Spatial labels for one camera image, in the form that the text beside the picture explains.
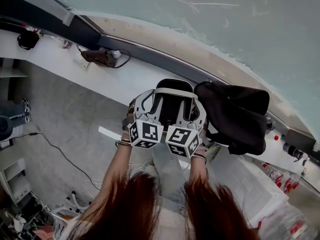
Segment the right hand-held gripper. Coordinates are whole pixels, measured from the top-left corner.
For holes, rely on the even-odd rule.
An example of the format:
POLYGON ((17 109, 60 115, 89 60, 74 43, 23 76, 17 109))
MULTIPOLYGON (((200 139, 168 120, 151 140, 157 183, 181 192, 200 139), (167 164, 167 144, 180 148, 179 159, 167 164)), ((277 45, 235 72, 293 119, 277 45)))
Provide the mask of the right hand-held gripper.
POLYGON ((184 98, 179 106, 176 124, 188 124, 187 127, 171 125, 168 127, 165 143, 173 155, 191 158, 202 143, 200 133, 206 122, 207 113, 198 99, 184 98), (192 122, 190 115, 193 104, 192 122))

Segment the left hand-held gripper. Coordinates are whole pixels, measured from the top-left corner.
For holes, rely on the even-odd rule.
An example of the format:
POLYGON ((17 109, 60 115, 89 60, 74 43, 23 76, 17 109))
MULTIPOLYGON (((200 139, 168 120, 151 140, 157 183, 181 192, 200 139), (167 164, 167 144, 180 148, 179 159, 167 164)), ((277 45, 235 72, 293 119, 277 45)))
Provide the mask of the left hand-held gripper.
POLYGON ((159 119, 164 96, 157 94, 153 101, 154 89, 137 96, 134 111, 127 114, 128 133, 132 147, 150 149, 161 142, 164 126, 159 119))

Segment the person's left hand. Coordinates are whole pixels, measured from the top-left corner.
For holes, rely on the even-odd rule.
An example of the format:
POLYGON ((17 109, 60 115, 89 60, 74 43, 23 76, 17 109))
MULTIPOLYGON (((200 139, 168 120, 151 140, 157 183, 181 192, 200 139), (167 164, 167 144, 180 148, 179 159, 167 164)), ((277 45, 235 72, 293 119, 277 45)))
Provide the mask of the person's left hand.
POLYGON ((128 125, 132 125, 135 121, 134 110, 135 110, 135 101, 131 101, 131 103, 128 106, 126 118, 122 120, 122 136, 123 137, 125 136, 129 137, 128 125))

